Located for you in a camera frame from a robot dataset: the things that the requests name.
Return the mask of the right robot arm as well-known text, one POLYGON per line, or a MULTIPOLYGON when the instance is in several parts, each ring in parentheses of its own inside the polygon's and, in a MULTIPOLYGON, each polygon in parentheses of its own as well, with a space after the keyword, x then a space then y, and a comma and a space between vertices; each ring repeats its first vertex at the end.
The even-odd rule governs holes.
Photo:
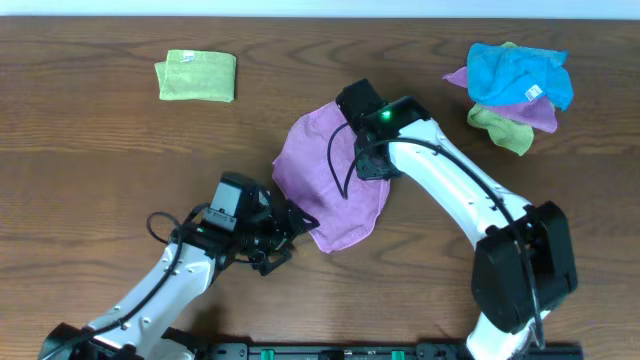
POLYGON ((535 206, 494 181, 412 97, 344 103, 341 111, 357 135, 349 171, 362 180, 410 177, 471 243, 471 291, 481 314, 467 355, 558 357, 546 347, 543 321, 578 285, 564 212, 551 201, 535 206))

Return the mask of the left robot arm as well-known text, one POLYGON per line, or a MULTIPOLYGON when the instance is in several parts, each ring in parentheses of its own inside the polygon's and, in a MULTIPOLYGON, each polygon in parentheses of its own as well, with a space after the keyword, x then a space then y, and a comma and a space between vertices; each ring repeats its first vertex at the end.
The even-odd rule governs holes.
POLYGON ((291 259, 293 240, 319 225, 292 201, 194 207, 176 221, 152 270, 103 315, 78 329, 60 324, 42 359, 194 359, 197 352, 166 336, 186 306, 233 263, 266 276, 291 259))

